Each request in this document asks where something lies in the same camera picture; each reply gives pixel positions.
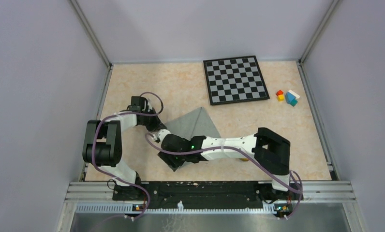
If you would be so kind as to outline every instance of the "cable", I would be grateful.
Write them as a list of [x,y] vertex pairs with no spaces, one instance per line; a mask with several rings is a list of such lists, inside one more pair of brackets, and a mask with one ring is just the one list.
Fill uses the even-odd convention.
[[[122,180],[121,178],[119,178],[119,177],[117,177],[117,176],[115,176],[115,175],[113,175],[113,174],[111,174],[111,173],[105,172],[105,171],[101,170],[99,167],[97,167],[97,165],[96,165],[96,158],[95,158],[95,150],[96,150],[96,142],[97,142],[97,137],[98,137],[99,132],[100,132],[100,128],[101,128],[102,124],[103,124],[106,120],[111,119],[111,118],[114,118],[114,117],[117,117],[117,116],[130,115],[130,114],[141,115],[141,116],[150,116],[150,117],[151,117],[151,116],[157,116],[157,115],[161,114],[161,112],[164,110],[164,104],[163,104],[163,101],[161,100],[161,98],[160,98],[157,94],[155,94],[155,93],[153,93],[153,92],[144,92],[144,93],[142,93],[140,96],[143,96],[144,94],[152,94],[152,95],[154,95],[155,97],[158,98],[158,100],[160,101],[160,104],[161,104],[161,109],[160,109],[160,111],[159,111],[158,113],[156,113],[156,114],[144,114],[144,113],[137,113],[137,112],[121,112],[121,113],[118,113],[118,114],[115,114],[115,115],[110,115],[110,116],[107,116],[107,117],[103,118],[103,119],[100,121],[100,123],[99,123],[99,125],[97,126],[97,128],[96,128],[96,132],[95,132],[95,134],[94,134],[94,139],[93,139],[93,145],[92,145],[92,147],[91,147],[91,164],[94,166],[94,168],[95,168],[97,171],[99,171],[99,172],[101,172],[101,173],[103,173],[103,174],[105,174],[105,175],[108,175],[108,176],[110,176],[110,177],[112,177],[112,178],[115,178],[116,180],[118,180],[118,181],[120,181],[120,182],[122,182],[122,183],[125,183],[125,184],[127,184],[127,185],[129,185],[129,186],[134,186],[134,187],[136,187],[136,188],[139,188],[139,189],[141,189],[141,190],[146,194],[146,196],[147,196],[147,204],[146,204],[146,207],[144,207],[143,211],[141,211],[141,213],[140,213],[139,215],[137,215],[136,217],[131,217],[132,220],[136,220],[136,219],[140,218],[140,217],[145,213],[145,211],[147,210],[148,206],[150,205],[150,199],[151,199],[150,194],[149,194],[148,191],[147,191],[145,188],[143,188],[142,186],[136,185],[136,184],[133,184],[133,183],[130,183],[130,182],[127,182],[127,181],[125,181],[125,180]],[[101,221],[100,223],[98,223],[97,225],[95,225],[90,231],[95,230],[95,229],[98,228],[100,225],[102,225],[104,222],[106,222],[106,221],[108,221],[108,220],[110,220],[110,219],[112,219],[112,218],[116,218],[116,217],[122,217],[122,215],[113,215],[113,216],[111,216],[111,217],[108,217],[108,218],[104,219],[103,221]]]
[[[196,153],[200,153],[200,152],[204,152],[204,151],[210,151],[210,150],[215,150],[215,149],[221,149],[220,146],[214,146],[214,147],[209,147],[209,148],[204,148],[204,149],[200,149],[200,150],[194,150],[194,151],[187,151],[187,152],[172,152],[172,151],[166,151],[166,150],[163,150],[159,147],[157,147],[148,137],[153,137],[153,135],[151,133],[146,133],[145,134],[145,139],[147,140],[147,142],[153,147],[155,148],[156,150],[158,151],[161,151],[163,153],[166,153],[166,154],[170,154],[170,155],[175,155],[175,156],[184,156],[184,155],[192,155],[192,154],[196,154]],[[223,147],[224,149],[229,149],[229,150],[233,150],[233,151],[236,151],[236,152],[239,152],[240,154],[242,154],[243,156],[245,156],[247,159],[249,159],[252,163],[254,163],[259,169],[261,169],[264,173],[266,173],[269,177],[271,177],[272,179],[274,179],[275,181],[277,181],[278,183],[280,183],[282,186],[284,186],[285,188],[289,189],[291,192],[293,193],[298,193],[300,194],[301,191],[298,190],[298,189],[295,189],[289,185],[287,185],[285,182],[281,181],[279,178],[277,178],[276,176],[274,176],[272,173],[270,173],[266,168],[264,168],[261,164],[259,164],[256,160],[254,160],[253,158],[251,158],[247,153],[245,153],[244,151],[238,149],[238,148],[235,148],[233,146],[224,146]]]

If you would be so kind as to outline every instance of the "red block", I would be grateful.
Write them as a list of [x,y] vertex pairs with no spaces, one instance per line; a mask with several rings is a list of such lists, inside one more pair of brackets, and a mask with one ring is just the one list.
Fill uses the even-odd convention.
[[281,94],[283,94],[282,90],[279,90],[279,91],[276,93],[277,96],[278,96],[278,95],[281,95]]

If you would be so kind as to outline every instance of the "blue block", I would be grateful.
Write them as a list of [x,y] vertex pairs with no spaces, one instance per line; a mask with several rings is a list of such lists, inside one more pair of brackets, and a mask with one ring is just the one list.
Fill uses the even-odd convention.
[[285,100],[286,100],[286,103],[288,104],[291,104],[291,102],[295,99],[295,96],[292,95],[291,93],[287,92],[285,94]]

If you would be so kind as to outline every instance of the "white block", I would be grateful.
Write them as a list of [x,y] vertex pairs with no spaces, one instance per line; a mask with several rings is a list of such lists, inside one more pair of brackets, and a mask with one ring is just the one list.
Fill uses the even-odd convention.
[[298,94],[296,94],[295,92],[293,92],[292,90],[289,90],[288,93],[292,94],[295,96],[295,99],[299,99],[301,96],[299,96]]

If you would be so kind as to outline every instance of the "teal block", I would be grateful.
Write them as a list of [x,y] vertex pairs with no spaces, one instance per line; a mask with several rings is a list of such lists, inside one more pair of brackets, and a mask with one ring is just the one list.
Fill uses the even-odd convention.
[[285,94],[285,100],[286,100],[286,103],[288,104],[291,104],[291,102],[295,99],[295,96],[292,95],[290,92],[287,92]]
[[297,103],[298,103],[298,100],[294,98],[289,104],[291,106],[295,106]]

